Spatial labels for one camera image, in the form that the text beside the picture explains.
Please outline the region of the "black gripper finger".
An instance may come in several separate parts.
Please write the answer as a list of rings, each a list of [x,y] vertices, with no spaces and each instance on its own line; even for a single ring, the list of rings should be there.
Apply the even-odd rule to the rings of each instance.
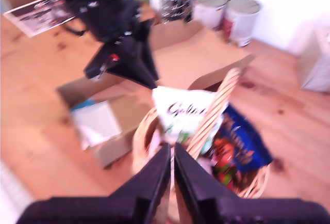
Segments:
[[[125,32],[125,39],[128,40],[128,45],[125,46],[125,59],[131,60],[133,57],[138,57],[142,55],[142,52],[151,52],[148,36],[149,30],[147,30],[146,34],[135,33],[133,30],[128,30]]]
[[[237,195],[207,173],[179,143],[175,144],[174,158],[175,175],[184,190],[184,197],[189,198],[189,204],[195,204],[199,209],[218,209],[221,200],[238,199]]]
[[[107,73],[130,80],[148,89],[156,88],[157,70],[150,52],[128,60],[117,54],[108,55]]]
[[[150,161],[109,196],[113,209],[148,209],[170,179],[171,147],[165,144]]]

